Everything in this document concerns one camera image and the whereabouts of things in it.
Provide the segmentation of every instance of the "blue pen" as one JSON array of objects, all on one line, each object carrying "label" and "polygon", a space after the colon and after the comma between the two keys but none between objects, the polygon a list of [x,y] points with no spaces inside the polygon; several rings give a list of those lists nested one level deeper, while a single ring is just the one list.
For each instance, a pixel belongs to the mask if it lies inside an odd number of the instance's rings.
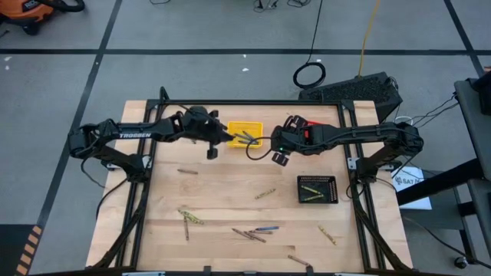
[{"label": "blue pen", "polygon": [[259,228],[256,228],[255,230],[256,231],[268,231],[268,230],[278,230],[279,227],[278,226],[271,226],[271,227],[259,227]]}]

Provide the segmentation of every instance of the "yellow cable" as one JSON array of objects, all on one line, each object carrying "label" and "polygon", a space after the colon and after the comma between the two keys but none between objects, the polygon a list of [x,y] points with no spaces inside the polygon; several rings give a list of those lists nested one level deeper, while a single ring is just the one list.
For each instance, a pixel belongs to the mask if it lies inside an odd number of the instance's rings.
[{"label": "yellow cable", "polygon": [[365,33],[365,38],[363,39],[363,46],[361,46],[361,56],[360,56],[360,68],[358,69],[358,77],[361,77],[361,68],[363,68],[363,54],[365,52],[365,43],[367,42],[367,38],[371,32],[371,26],[374,24],[375,15],[377,14],[378,6],[381,4],[381,0],[377,0],[377,4],[375,4],[374,11],[371,13],[370,22],[368,23],[368,29]]}]

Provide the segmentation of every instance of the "white paper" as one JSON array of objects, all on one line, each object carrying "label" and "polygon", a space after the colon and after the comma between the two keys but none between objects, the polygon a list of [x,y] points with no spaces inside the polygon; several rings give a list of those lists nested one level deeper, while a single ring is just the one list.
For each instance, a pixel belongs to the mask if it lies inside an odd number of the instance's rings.
[{"label": "white paper", "polygon": [[[393,171],[392,183],[398,192],[424,180],[423,171],[420,168],[405,166],[396,176],[394,176],[395,172],[397,172],[397,170]],[[415,202],[399,206],[399,208],[431,210],[431,201],[429,198],[419,199]]]}]

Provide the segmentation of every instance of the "black floor stripe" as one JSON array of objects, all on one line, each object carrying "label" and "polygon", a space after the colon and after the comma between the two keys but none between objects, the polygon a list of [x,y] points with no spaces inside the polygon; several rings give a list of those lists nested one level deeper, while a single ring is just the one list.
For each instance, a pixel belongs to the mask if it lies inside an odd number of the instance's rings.
[{"label": "black floor stripe", "polygon": [[[82,93],[80,102],[78,103],[77,111],[75,112],[74,119],[71,123],[71,129],[79,127],[82,121],[82,117],[84,116],[84,111],[87,107],[87,102],[89,101],[89,96],[91,95],[92,87],[94,86],[99,67],[101,66],[102,57],[104,56],[104,50],[107,47],[110,34],[113,31],[114,22],[116,21],[117,14],[120,10],[121,2],[122,0],[116,0],[116,2],[114,3],[113,11],[111,12],[109,22],[107,23],[106,31],[104,32],[101,45],[99,46],[99,50],[97,51],[97,56],[95,57],[94,63],[92,64],[92,69],[89,73],[87,83],[85,84],[84,92]],[[51,209],[53,208],[54,199],[56,198],[56,194],[58,193],[58,188],[60,187],[61,179],[67,166],[68,157],[68,142],[65,141],[60,159],[58,160],[58,164],[56,166],[56,170],[54,171],[53,179],[51,180],[51,184],[48,189],[48,194],[46,195],[46,199],[44,200],[43,206],[41,208],[41,213],[38,217],[38,225],[41,228],[45,228],[46,223],[48,222]]]},{"label": "black floor stripe", "polygon": [[450,17],[452,18],[453,23],[455,24],[455,28],[457,28],[457,31],[459,32],[460,39],[462,39],[462,42],[464,46],[466,47],[466,50],[469,52],[470,60],[473,62],[474,69],[476,70],[476,73],[479,76],[484,75],[484,69],[481,63],[479,62],[479,58],[476,55],[476,52],[474,51],[474,48],[472,44],[470,43],[469,37],[466,34],[466,31],[463,29],[462,23],[460,22],[459,16],[457,15],[455,8],[452,5],[452,2],[450,0],[444,0],[445,1],[445,6],[448,9],[448,12],[450,13]]},{"label": "black floor stripe", "polygon": [[[308,54],[310,49],[105,49],[103,54],[121,55],[199,55],[199,54]],[[479,51],[483,55],[491,55],[491,50]],[[99,54],[94,49],[0,49],[0,54]],[[314,49],[313,54],[326,55],[359,55],[361,49]],[[367,49],[366,55],[394,55],[394,56],[454,56],[470,55],[468,50],[385,50]]]},{"label": "black floor stripe", "polygon": [[[105,54],[197,55],[197,54],[308,54],[310,49],[107,49]],[[359,49],[314,49],[312,54],[359,55]],[[466,50],[365,50],[366,55],[467,55]]]}]

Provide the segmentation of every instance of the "black metal frame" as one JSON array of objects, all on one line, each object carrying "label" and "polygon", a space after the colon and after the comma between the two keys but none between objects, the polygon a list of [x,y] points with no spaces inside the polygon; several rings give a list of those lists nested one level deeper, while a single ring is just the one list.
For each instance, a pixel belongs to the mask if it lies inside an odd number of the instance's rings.
[{"label": "black metal frame", "polygon": [[[147,105],[145,108],[145,114],[143,116],[143,121],[144,122],[149,122],[150,121],[150,115],[153,112],[154,109],[157,109],[157,114],[161,113],[167,106],[169,105],[177,105],[177,104],[182,104],[182,105],[312,105],[312,106],[332,106],[332,107],[337,107],[338,109],[338,116],[339,116],[339,123],[340,127],[345,127],[346,126],[346,121],[344,118],[344,112],[343,109],[345,106],[343,103],[340,102],[311,102],[311,101],[300,101],[300,100],[171,100],[168,98],[167,95],[161,94],[159,100],[148,100]],[[351,118],[351,125],[353,127],[357,126],[357,121],[356,117],[354,114],[354,109],[348,109],[350,118]],[[356,145],[357,147],[357,156],[362,157],[363,156],[363,150],[361,148],[360,144]],[[138,145],[138,153],[143,155],[144,153],[144,148],[145,148],[145,141],[141,140]],[[150,159],[154,160],[155,152],[157,148],[157,142],[152,141],[150,144]],[[349,145],[344,145],[344,154],[346,157],[346,162],[348,161],[348,157],[351,157],[351,150]],[[355,174],[352,172],[348,171],[349,179],[350,179],[350,184],[351,185],[351,192],[352,194],[358,193],[357,190],[357,184],[358,181],[355,178]],[[150,191],[150,183],[151,183],[151,176],[152,172],[150,171],[150,177],[148,181],[143,183],[143,190],[141,193],[141,198],[140,201],[147,201],[149,191]],[[124,215],[124,224],[123,227],[127,227],[129,221],[132,218],[132,212],[133,212],[133,207],[136,199],[136,191],[137,191],[137,185],[138,183],[132,182],[130,191],[128,194],[128,202],[127,202],[127,208],[125,211]],[[374,203],[373,199],[371,197],[371,190],[370,186],[365,187],[365,192],[364,192],[364,197],[366,201],[366,206],[367,206],[367,215],[368,218],[370,219],[371,224],[374,226],[374,229],[377,231],[377,219],[374,211]],[[135,237],[134,237],[134,243],[133,243],[133,250],[131,252],[130,256],[130,267],[135,268],[137,266],[138,262],[138,256],[140,252],[140,243],[141,243],[141,237],[143,234],[143,224],[144,224],[144,218],[145,218],[145,211],[146,208],[143,209],[143,215],[140,217],[138,223],[136,224],[136,232],[135,232]],[[361,257],[363,261],[363,267],[365,272],[373,269],[370,264],[370,253],[368,251],[367,247],[367,238],[365,235],[365,230],[364,230],[364,223],[359,219],[358,217],[356,218],[356,224],[357,224],[357,230],[358,230],[358,238],[360,242],[360,250],[361,250]],[[384,262],[384,254],[382,250],[379,248],[379,246],[375,243],[375,251],[377,255],[377,266],[379,270],[385,270],[385,262]],[[116,266],[119,267],[123,264],[123,259],[124,259],[124,253],[125,253],[125,248],[126,246],[123,245],[118,254],[117,254],[117,260],[116,260]],[[177,274],[182,274],[181,271],[174,271]],[[388,274],[392,274],[393,272],[397,271],[386,271]],[[201,272],[191,272],[188,271],[186,274],[200,274]],[[291,273],[274,273],[277,275],[283,275],[283,274],[291,274]],[[307,271],[307,274],[320,274],[320,273],[314,273],[313,271]]]}]

